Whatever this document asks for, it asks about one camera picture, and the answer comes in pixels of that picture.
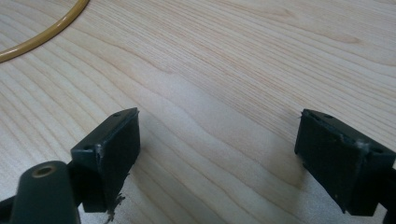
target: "table surface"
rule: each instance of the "table surface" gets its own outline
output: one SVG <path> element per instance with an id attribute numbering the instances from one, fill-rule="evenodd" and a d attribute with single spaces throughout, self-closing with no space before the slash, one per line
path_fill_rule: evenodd
<path id="1" fill-rule="evenodd" d="M 0 1 L 0 49 L 75 2 Z M 382 207 L 343 215 L 293 148 L 310 108 L 395 149 L 395 97 L 394 0 L 92 0 L 0 64 L 0 200 L 138 107 L 142 150 L 115 223 L 380 223 Z"/>

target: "curved hose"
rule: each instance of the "curved hose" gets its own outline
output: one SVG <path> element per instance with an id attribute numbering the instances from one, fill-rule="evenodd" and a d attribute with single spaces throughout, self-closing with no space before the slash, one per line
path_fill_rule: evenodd
<path id="1" fill-rule="evenodd" d="M 82 12 L 85 6 L 88 5 L 90 0 L 78 0 L 76 4 L 55 24 L 51 25 L 50 28 L 42 32 L 41 34 L 11 48 L 0 52 L 0 63 L 18 57 L 29 50 L 35 49 L 38 46 L 49 41 L 51 38 L 59 34 L 64 28 L 66 28 L 76 17 Z"/>

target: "wooden table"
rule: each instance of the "wooden table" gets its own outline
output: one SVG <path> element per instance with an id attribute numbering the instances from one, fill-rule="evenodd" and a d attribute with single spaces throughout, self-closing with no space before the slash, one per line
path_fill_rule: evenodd
<path id="1" fill-rule="evenodd" d="M 76 0 L 0 1 L 0 48 Z M 293 147 L 300 112 L 396 148 L 394 0 L 92 0 L 0 64 L 0 200 L 110 114 L 140 110 L 142 152 L 115 223 L 380 223 L 343 215 Z M 105 214 L 84 214 L 83 224 Z"/>

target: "cable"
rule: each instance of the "cable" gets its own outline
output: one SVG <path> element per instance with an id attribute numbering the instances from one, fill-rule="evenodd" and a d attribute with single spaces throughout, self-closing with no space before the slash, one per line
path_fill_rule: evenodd
<path id="1" fill-rule="evenodd" d="M 11 48 L 0 52 L 0 63 L 18 57 L 32 49 L 49 41 L 51 38 L 59 34 L 64 28 L 66 28 L 76 17 L 82 12 L 85 6 L 88 5 L 90 0 L 78 0 L 76 4 L 55 24 L 51 25 L 50 28 L 38 34 L 37 36 Z"/>

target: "black object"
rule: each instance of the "black object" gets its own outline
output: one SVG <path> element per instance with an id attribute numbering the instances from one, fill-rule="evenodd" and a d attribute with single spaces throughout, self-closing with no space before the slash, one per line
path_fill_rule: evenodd
<path id="1" fill-rule="evenodd" d="M 79 223 L 77 207 L 114 215 L 140 152 L 137 108 L 113 114 L 72 148 L 72 161 L 48 161 L 22 176 L 17 195 L 0 202 L 0 223 Z"/>
<path id="2" fill-rule="evenodd" d="M 353 216 L 372 216 L 378 203 L 396 223 L 396 153 L 327 114 L 305 109 L 295 145 L 304 167 Z"/>

